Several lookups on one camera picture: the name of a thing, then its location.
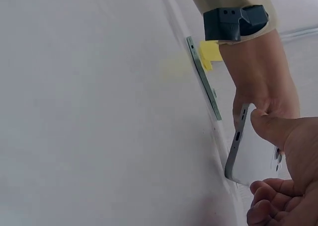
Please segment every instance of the finger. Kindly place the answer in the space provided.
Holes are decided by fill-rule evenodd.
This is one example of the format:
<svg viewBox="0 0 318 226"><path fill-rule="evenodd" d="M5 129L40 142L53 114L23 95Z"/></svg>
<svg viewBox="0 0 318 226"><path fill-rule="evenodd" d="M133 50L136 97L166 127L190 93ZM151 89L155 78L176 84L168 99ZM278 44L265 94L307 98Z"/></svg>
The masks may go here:
<svg viewBox="0 0 318 226"><path fill-rule="evenodd" d="M288 195L290 197L303 196L302 191L295 187L293 180L266 179L264 180L264 183L284 195Z"/></svg>
<svg viewBox="0 0 318 226"><path fill-rule="evenodd" d="M245 96L243 94L237 93L235 94L234 101L233 101L233 119L234 119L234 126L237 129L240 123L240 112L242 110L243 104L246 103L253 103L258 109L262 111L267 111L269 107L269 103L263 98L257 98L255 96Z"/></svg>
<svg viewBox="0 0 318 226"><path fill-rule="evenodd" d="M292 131L301 124L299 119L272 117L258 109L252 112L251 121L256 133L281 151L284 151L285 142Z"/></svg>
<svg viewBox="0 0 318 226"><path fill-rule="evenodd" d="M266 183L263 181L255 181L250 185L249 189L250 189L251 193L254 195L256 193L256 191L258 190L258 188L265 186L265 185L266 185Z"/></svg>
<svg viewBox="0 0 318 226"><path fill-rule="evenodd" d="M275 198L276 193L277 192L273 190L273 188L264 183L264 185L259 187L254 193L254 198L251 207L253 207L255 204L262 200L268 200L269 202L271 202Z"/></svg>
<svg viewBox="0 0 318 226"><path fill-rule="evenodd" d="M247 212L247 224L249 226L276 226L274 219L279 212L267 200L258 202Z"/></svg>
<svg viewBox="0 0 318 226"><path fill-rule="evenodd" d="M251 206L262 200L268 200L277 210L285 211L292 197L278 193L272 187L265 184L255 192Z"/></svg>

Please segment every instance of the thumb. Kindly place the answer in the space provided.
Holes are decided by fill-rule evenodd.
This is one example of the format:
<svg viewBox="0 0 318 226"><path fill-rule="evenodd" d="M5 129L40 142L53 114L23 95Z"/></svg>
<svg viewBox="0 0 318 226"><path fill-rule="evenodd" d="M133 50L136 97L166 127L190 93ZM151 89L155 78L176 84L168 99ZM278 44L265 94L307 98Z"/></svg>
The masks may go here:
<svg viewBox="0 0 318 226"><path fill-rule="evenodd" d="M267 115L255 109L251 114L252 125L263 139L284 151L284 145L292 131L299 125L297 119L284 119Z"/></svg>

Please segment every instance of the hand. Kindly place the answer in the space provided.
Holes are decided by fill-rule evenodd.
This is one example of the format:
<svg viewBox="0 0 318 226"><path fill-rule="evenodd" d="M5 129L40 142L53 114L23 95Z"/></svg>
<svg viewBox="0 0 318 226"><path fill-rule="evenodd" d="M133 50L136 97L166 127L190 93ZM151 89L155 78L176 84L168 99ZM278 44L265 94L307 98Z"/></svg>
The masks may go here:
<svg viewBox="0 0 318 226"><path fill-rule="evenodd" d="M299 117L297 91L276 30L219 49L237 88L233 103L236 126L244 103L253 103L272 116Z"/></svg>
<svg viewBox="0 0 318 226"><path fill-rule="evenodd" d="M255 131L286 154L293 180L254 182L250 226L315 226L318 222L318 118L282 119L252 113Z"/></svg>
<svg viewBox="0 0 318 226"><path fill-rule="evenodd" d="M242 105L253 103L258 109L271 116L282 118L299 118L299 101L295 85L290 78L288 82L263 84L262 81L245 86L238 86L233 101L234 125L240 122Z"/></svg>

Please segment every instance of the phone camera lens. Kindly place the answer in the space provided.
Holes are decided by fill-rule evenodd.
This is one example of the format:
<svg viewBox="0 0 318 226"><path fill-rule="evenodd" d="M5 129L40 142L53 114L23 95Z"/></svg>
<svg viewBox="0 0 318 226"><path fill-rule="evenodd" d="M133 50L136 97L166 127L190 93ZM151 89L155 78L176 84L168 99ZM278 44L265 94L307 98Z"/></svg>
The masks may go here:
<svg viewBox="0 0 318 226"><path fill-rule="evenodd" d="M277 160L279 157L279 149L277 148L276 149L276 152L275 152L275 160Z"/></svg>
<svg viewBox="0 0 318 226"><path fill-rule="evenodd" d="M278 163L281 163L282 160L283 160L283 155L282 155L282 154L279 154Z"/></svg>

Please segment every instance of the white surface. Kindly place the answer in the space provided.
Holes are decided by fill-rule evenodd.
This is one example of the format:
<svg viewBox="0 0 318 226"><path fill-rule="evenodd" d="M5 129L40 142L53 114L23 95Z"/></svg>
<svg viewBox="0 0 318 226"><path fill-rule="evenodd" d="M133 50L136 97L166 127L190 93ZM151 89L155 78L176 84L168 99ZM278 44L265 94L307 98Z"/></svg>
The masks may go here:
<svg viewBox="0 0 318 226"><path fill-rule="evenodd" d="M161 0L0 0L0 17L3 224L239 224Z"/></svg>

